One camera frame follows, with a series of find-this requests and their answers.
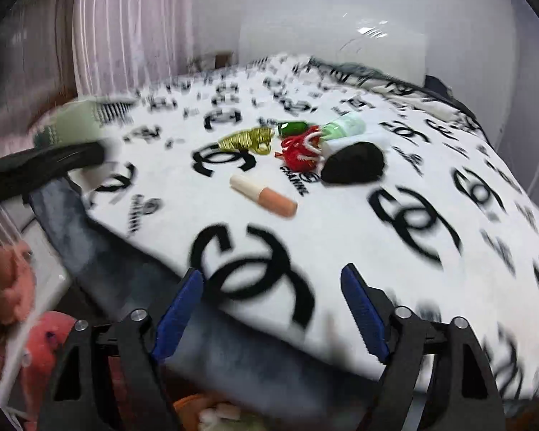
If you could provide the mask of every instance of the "metal screw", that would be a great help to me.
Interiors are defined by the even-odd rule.
[[[133,310],[132,314],[130,315],[130,319],[132,321],[144,321],[148,313],[146,310]]]
[[[407,319],[411,317],[411,310],[404,306],[398,306],[395,308],[395,315],[401,319]]]
[[[76,321],[76,324],[74,324],[74,329],[77,331],[86,330],[88,328],[88,321],[85,321],[84,319],[81,319],[80,321]]]
[[[455,324],[460,329],[466,329],[469,326],[469,322],[467,322],[466,318],[455,318],[453,320],[453,324]]]

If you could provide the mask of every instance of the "red plush toy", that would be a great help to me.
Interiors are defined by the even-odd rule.
[[[321,151],[318,148],[319,137],[322,135],[319,126],[311,126],[299,136],[291,136],[282,140],[282,152],[276,152],[276,157],[283,161],[293,172],[310,172],[319,160]]]

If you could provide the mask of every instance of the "dark green object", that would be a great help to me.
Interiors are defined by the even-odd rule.
[[[305,133],[310,127],[305,121],[288,121],[277,125],[277,133],[283,138]]]

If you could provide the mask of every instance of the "striped curtain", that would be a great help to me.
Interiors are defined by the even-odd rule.
[[[193,56],[191,0],[75,0],[79,95],[108,95],[168,79]]]

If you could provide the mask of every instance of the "patterned fabric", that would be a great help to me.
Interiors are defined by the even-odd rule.
[[[108,95],[187,72],[191,0],[75,0],[76,84]]]
[[[280,55],[144,88],[133,124],[105,127],[123,147],[112,177],[84,196],[89,215],[178,273],[200,269],[206,299],[239,320],[377,378],[340,290],[354,263],[396,305],[465,316],[504,397],[539,394],[539,209],[471,116],[398,80],[342,84],[308,62]],[[325,186],[319,169],[218,146],[240,130],[349,112],[384,148],[380,181]],[[229,187],[235,173],[296,200],[296,216],[246,200]],[[419,389],[429,376],[427,358]]]

